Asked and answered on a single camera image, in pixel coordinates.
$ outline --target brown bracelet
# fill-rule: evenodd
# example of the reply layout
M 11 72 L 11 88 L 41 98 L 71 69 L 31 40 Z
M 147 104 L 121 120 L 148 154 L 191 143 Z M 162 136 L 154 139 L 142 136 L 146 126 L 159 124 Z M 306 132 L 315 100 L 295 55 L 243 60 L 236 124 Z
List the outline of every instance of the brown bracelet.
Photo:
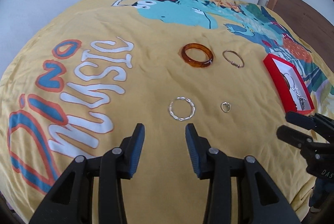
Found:
M 191 59 L 187 54 L 186 51 L 188 49 L 199 49 L 201 51 L 203 51 L 207 56 L 208 56 L 208 60 L 204 61 L 204 62 L 200 62 L 200 61 L 196 61 Z M 209 50 L 207 47 L 198 44 L 198 43 L 191 43 L 191 44 L 187 44 L 185 45 L 182 50 L 181 50 L 181 56 L 183 58 L 183 60 L 187 63 L 190 64 L 193 67 L 207 67 L 209 65 L 212 64 L 213 62 L 213 53 L 211 50 Z
M 225 56 L 225 52 L 231 52 L 231 53 L 233 53 L 233 54 L 235 54 L 236 56 L 238 56 L 239 58 L 240 58 L 240 60 L 241 60 L 241 62 L 243 62 L 243 64 L 242 65 L 239 65 L 239 64 L 237 64 L 237 63 L 234 63 L 233 61 L 231 61 L 231 60 L 228 60 L 227 58 L 226 58 L 226 56 Z M 225 50 L 225 51 L 223 51 L 223 57 L 229 62 L 229 63 L 231 63 L 231 65 L 235 65 L 237 68 L 242 68 L 242 67 L 244 67 L 245 66 L 245 62 L 243 61 L 243 59 L 241 58 L 241 56 L 239 55 L 239 54 L 237 54 L 235 51 L 233 51 L 233 50 Z

